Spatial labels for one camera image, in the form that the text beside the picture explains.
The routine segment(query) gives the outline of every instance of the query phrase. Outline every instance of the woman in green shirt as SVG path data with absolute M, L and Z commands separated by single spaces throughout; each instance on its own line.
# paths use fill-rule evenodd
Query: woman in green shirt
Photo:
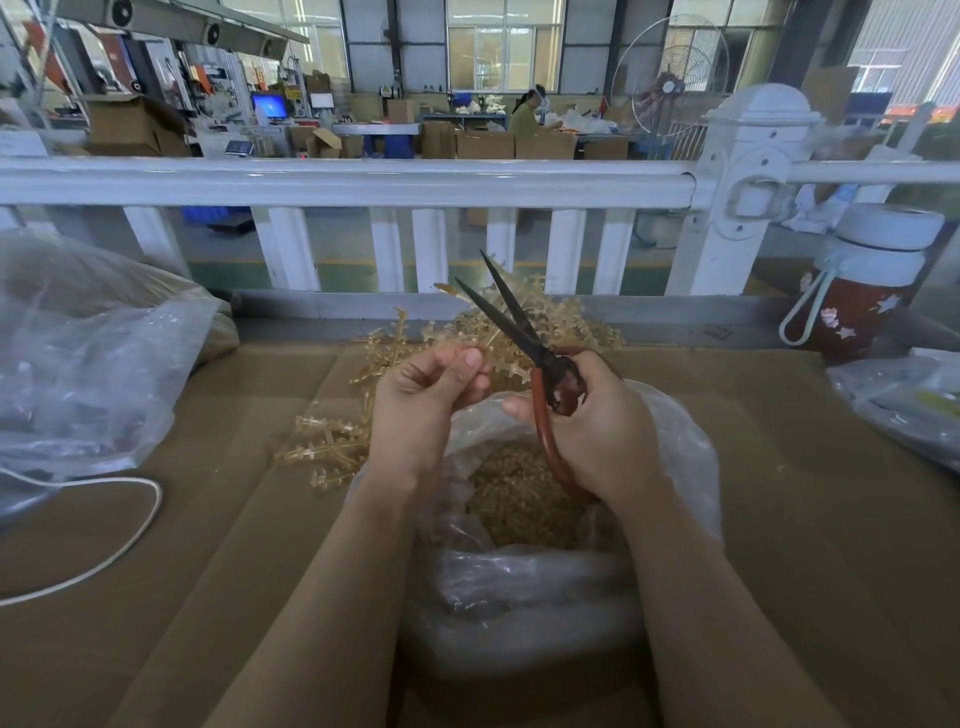
M 520 100 L 516 102 L 507 131 L 513 132 L 517 136 L 533 136 L 540 131 L 540 124 L 537 122 L 537 109 L 545 103 L 545 100 L 546 92 L 541 85 L 531 88 L 523 94 Z M 563 122 L 558 121 L 549 128 L 558 129 L 562 125 Z

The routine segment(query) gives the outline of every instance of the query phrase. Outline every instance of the green floor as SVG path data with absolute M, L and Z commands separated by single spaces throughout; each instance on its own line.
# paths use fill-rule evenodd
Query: green floor
M 190 272 L 194 280 L 206 288 L 273 288 L 267 267 L 257 262 L 192 262 Z M 373 293 L 379 290 L 376 268 L 368 262 L 318 263 L 320 287 L 327 293 Z M 516 272 L 524 277 L 545 273 L 543 265 L 518 265 Z M 461 278 L 468 285 L 483 285 L 485 269 L 477 262 L 454 263 L 450 266 L 450 280 Z M 577 293 L 593 290 L 595 263 L 584 263 L 577 278 Z M 623 296 L 662 296 L 670 276 L 670 266 L 630 266 L 623 275 L 620 294 Z M 417 290 L 417 268 L 405 263 L 403 279 L 407 291 Z

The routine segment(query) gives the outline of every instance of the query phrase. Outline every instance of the white table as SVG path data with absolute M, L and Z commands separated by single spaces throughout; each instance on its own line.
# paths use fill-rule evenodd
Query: white table
M 416 136 L 420 124 L 334 124 L 333 133 L 338 136 Z

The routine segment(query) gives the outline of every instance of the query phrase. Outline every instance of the hand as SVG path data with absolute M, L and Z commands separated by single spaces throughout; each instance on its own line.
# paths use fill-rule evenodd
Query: hand
M 487 395 L 491 371 L 477 349 L 444 345 L 385 374 L 373 401 L 370 473 L 420 485 L 444 457 L 450 416 Z
M 550 414 L 554 438 L 577 482 L 620 515 L 644 486 L 663 481 L 657 427 L 643 398 L 596 352 L 570 358 L 587 383 L 587 400 L 570 417 Z M 507 398 L 503 410 L 534 423 L 529 398 Z

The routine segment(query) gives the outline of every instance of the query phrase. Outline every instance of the blue screen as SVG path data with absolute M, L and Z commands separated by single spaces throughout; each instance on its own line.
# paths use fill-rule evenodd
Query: blue screen
M 263 109 L 268 119 L 287 118 L 287 109 L 283 106 L 283 98 L 274 94 L 253 97 L 253 108 Z

